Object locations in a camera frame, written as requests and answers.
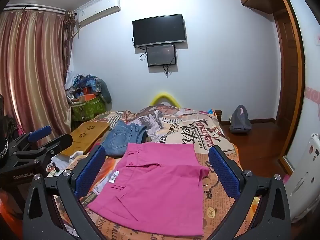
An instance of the blue jeans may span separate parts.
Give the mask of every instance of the blue jeans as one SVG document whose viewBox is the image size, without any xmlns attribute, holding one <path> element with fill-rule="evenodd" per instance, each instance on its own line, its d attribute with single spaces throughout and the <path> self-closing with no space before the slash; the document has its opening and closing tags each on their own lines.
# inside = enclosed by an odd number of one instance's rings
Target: blue jeans
<svg viewBox="0 0 320 240">
<path fill-rule="evenodd" d="M 126 125 L 119 120 L 101 145 L 105 148 L 107 156 L 122 156 L 128 143 L 141 143 L 143 133 L 146 130 L 145 125 L 135 123 Z"/>
</svg>

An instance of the clothing tag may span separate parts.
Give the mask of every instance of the clothing tag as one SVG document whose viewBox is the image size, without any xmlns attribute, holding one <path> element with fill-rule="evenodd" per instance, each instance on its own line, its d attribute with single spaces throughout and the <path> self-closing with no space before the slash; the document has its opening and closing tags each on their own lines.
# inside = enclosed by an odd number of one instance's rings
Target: clothing tag
<svg viewBox="0 0 320 240">
<path fill-rule="evenodd" d="M 109 179 L 109 182 L 110 182 L 110 183 L 114 183 L 118 175 L 119 175 L 119 171 L 115 171 L 115 172 L 112 174 L 111 178 Z"/>
</svg>

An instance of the wooden door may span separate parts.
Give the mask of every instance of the wooden door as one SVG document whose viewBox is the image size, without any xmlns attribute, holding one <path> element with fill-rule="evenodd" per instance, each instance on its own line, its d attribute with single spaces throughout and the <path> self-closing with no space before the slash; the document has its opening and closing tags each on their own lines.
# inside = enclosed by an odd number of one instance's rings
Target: wooden door
<svg viewBox="0 0 320 240">
<path fill-rule="evenodd" d="M 275 14 L 281 49 L 281 92 L 276 123 L 287 133 L 292 124 L 298 95 L 298 52 L 289 14 Z"/>
</svg>

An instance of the curtain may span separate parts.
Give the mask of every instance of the curtain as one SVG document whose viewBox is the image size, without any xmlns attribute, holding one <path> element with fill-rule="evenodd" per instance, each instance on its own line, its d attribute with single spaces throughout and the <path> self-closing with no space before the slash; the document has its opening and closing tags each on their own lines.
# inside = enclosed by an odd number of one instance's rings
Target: curtain
<svg viewBox="0 0 320 240">
<path fill-rule="evenodd" d="M 67 71 L 70 65 L 73 33 L 76 26 L 75 12 L 67 10 L 63 20 L 62 34 L 62 62 L 63 62 L 63 83 L 67 80 Z"/>
<path fill-rule="evenodd" d="M 63 81 L 62 14 L 17 10 L 0 14 L 0 93 L 4 111 L 26 132 L 50 125 L 41 143 L 70 133 Z"/>
</svg>

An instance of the gray backpack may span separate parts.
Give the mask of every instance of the gray backpack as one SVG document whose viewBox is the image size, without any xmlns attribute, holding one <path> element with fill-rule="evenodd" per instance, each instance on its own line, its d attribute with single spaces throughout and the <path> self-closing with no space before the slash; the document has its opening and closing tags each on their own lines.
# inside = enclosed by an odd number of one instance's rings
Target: gray backpack
<svg viewBox="0 0 320 240">
<path fill-rule="evenodd" d="M 231 117 L 231 133 L 248 133 L 251 130 L 247 109 L 239 105 Z"/>
</svg>

